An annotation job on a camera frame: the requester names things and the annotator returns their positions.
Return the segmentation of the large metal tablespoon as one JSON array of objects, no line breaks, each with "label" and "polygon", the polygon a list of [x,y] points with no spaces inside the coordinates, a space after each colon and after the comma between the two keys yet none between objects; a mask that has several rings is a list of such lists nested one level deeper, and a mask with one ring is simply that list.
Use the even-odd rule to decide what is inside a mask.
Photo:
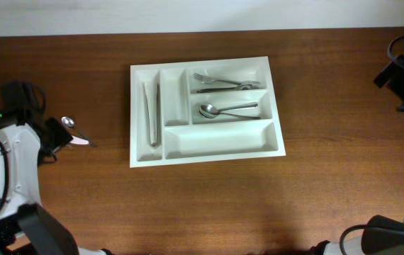
[{"label": "large metal tablespoon", "polygon": [[226,108],[216,108],[215,106],[211,104],[203,104],[199,106],[200,111],[208,112],[208,113],[223,113],[225,111],[232,111],[232,110],[239,110],[239,109],[245,109],[245,108],[256,108],[258,106],[258,103],[246,103],[238,106],[230,106]]}]

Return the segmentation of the metal fork crosswise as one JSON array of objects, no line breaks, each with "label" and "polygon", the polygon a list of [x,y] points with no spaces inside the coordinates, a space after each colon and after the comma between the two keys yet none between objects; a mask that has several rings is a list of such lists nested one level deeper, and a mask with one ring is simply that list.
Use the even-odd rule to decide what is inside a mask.
[{"label": "metal fork crosswise", "polygon": [[234,84],[234,85],[246,85],[246,84],[251,84],[251,85],[260,85],[261,83],[259,81],[233,81],[229,79],[219,79],[219,78],[214,78],[211,76],[206,76],[198,73],[193,73],[192,77],[198,81],[201,81],[204,84],[212,84],[215,82],[223,82],[227,84]]}]

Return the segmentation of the metal fork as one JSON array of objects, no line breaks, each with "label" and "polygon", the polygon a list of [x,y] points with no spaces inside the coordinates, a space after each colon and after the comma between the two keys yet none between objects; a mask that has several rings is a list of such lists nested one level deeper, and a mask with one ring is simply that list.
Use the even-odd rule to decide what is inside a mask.
[{"label": "metal fork", "polygon": [[242,84],[234,87],[226,87],[226,88],[214,88],[214,89],[200,89],[196,93],[197,94],[204,94],[210,92],[224,92],[224,91],[245,91],[245,90],[252,90],[252,89],[259,89],[259,86],[253,84]]}]

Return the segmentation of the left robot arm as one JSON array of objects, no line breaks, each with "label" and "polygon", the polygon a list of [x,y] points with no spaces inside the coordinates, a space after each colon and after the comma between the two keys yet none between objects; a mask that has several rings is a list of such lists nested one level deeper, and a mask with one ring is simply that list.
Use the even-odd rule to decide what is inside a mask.
[{"label": "left robot arm", "polygon": [[25,81],[1,85],[0,254],[90,254],[41,202],[38,168],[74,138],[55,118],[43,117],[43,91]]}]

